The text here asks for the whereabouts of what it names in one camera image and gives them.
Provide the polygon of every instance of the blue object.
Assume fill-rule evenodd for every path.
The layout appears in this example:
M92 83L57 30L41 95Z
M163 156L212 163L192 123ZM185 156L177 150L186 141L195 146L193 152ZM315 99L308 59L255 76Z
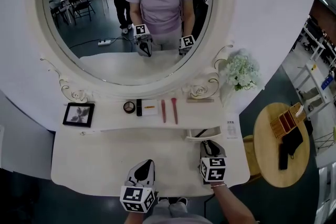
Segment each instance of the blue object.
M332 82L334 78L332 77L332 75L328 75L327 78L323 81L321 88L322 90L324 90L326 87L328 87L328 85Z

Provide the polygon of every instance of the black picture frame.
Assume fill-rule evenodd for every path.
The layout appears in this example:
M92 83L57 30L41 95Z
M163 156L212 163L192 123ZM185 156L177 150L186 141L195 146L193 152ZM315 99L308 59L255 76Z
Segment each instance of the black picture frame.
M70 111L70 108L72 108L72 107L78 107L78 108L81 108L81 107L87 108L87 107L89 107L89 112L87 114L88 120L86 122L69 121L68 120L69 111ZM64 116L64 119L63 119L63 125L90 128L91 127L91 123L92 123L92 117L93 117L94 107L95 107L95 104L93 104L93 103L85 103L85 104L68 103L67 110L65 112L65 116Z

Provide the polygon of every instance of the wooden organizer box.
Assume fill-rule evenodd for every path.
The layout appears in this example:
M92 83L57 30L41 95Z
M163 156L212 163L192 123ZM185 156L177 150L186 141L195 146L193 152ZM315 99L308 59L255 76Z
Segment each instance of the wooden organizer box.
M298 118L295 117L295 114L298 112L300 107L301 104L296 103L291 106L289 110L280 114L271 122L271 127L276 138L282 138L286 134L290 133L298 125L298 123L306 118L305 111L302 111Z

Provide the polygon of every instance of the round wooden table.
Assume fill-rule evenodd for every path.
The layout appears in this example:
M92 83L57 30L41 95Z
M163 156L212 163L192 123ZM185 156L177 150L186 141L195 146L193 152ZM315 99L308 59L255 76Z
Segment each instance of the round wooden table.
M283 103L273 103L266 106L258 115L254 126L254 148L260 172L271 185L279 188L295 184L306 170L310 144L304 122L298 124L303 142L294 153L294 159L288 155L287 170L279 170L279 145L282 139L274 136L270 122L289 109Z

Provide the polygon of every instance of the bracelet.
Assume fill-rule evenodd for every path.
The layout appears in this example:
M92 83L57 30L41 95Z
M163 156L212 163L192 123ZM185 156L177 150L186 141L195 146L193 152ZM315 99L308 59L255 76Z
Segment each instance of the bracelet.
M223 182L222 184L218 184L218 185L215 185L215 186L211 186L211 188L216 188L216 187L221 187L221 186L225 186L227 187L227 185Z

